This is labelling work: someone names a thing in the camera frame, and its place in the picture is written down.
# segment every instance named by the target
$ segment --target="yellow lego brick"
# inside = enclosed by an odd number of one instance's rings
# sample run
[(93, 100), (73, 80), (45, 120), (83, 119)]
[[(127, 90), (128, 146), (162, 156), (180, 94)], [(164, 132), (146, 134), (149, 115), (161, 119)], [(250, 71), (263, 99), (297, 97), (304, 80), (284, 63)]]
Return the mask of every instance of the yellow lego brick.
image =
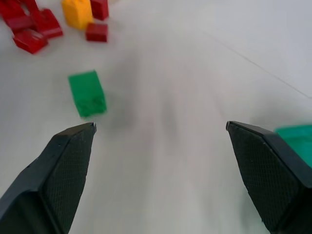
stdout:
[(63, 0), (63, 14), (66, 23), (77, 29), (85, 29), (93, 22), (90, 0)]

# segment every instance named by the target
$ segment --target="white surface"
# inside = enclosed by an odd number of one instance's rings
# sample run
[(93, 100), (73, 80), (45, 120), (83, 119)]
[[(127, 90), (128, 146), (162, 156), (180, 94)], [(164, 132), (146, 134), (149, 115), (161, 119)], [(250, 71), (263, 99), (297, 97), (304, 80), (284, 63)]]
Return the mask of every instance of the white surface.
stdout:
[(83, 123), (67, 76), (96, 69), (97, 117), (72, 234), (267, 234), (225, 124), (311, 119), (310, 1), (120, 0), (109, 44), (65, 36), (36, 56), (0, 23), (0, 195), (52, 135)]

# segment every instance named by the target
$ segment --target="red lego brick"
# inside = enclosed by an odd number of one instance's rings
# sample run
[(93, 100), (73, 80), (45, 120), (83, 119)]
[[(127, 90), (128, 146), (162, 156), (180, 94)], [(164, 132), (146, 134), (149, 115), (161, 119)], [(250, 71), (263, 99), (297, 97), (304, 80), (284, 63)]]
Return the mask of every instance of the red lego brick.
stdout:
[(88, 41), (103, 41), (108, 39), (107, 24), (90, 23), (86, 30), (86, 39)]
[(63, 35), (59, 22), (50, 9), (31, 12), (36, 30), (47, 38), (54, 38)]
[(90, 2), (95, 19), (105, 20), (109, 16), (108, 0), (90, 0)]
[(12, 0), (12, 1), (14, 1), (14, 2), (18, 3), (19, 5), (24, 4), (23, 0)]
[(26, 5), (28, 11), (38, 11), (38, 6), (35, 0), (22, 0), (22, 2)]
[(10, 18), (7, 20), (7, 25), (11, 28), (14, 34), (19, 33), (25, 29), (35, 30), (34, 22), (30, 16)]
[(35, 54), (48, 44), (48, 39), (44, 35), (33, 30), (25, 30), (15, 34), (13, 40), (17, 47)]
[(23, 8), (13, 0), (0, 0), (0, 15), (5, 23), (11, 18), (25, 16)]

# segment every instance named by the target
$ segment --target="toy block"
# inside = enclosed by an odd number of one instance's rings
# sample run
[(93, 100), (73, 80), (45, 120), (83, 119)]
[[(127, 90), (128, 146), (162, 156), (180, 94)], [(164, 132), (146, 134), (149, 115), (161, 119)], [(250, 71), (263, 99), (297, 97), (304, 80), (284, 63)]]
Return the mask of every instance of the toy block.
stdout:
[(17, 47), (35, 54), (48, 44), (48, 39), (44, 35), (33, 30), (25, 30), (15, 34), (13, 40)]
[(86, 30), (86, 39), (88, 41), (107, 42), (108, 26), (107, 24), (90, 23)]
[(90, 2), (95, 19), (105, 20), (109, 16), (108, 0), (90, 0)]
[(11, 18), (25, 16), (23, 8), (15, 1), (0, 0), (0, 15), (5, 23)]
[(25, 29), (35, 30), (34, 22), (30, 16), (10, 18), (7, 20), (7, 25), (11, 28), (14, 34), (19, 33)]
[(16, 3), (18, 3), (19, 5), (24, 4), (24, 0), (12, 0), (15, 1)]
[(81, 117), (106, 112), (106, 101), (96, 71), (71, 75), (68, 81)]
[(36, 31), (47, 38), (63, 36), (63, 31), (59, 22), (50, 9), (31, 12), (31, 17), (35, 23)]
[(26, 5), (29, 12), (39, 10), (35, 0), (22, 0), (22, 1)]
[(90, 0), (63, 0), (66, 23), (76, 29), (85, 30), (93, 22)]

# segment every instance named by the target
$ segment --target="green lego brick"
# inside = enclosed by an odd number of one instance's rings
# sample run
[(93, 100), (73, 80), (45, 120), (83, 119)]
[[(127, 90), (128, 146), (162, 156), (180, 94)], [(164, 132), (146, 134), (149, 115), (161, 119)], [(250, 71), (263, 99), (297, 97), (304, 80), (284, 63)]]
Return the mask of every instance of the green lego brick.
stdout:
[(106, 101), (96, 71), (68, 77), (79, 115), (89, 117), (106, 112)]
[(312, 168), (312, 125), (282, 127), (276, 132)]

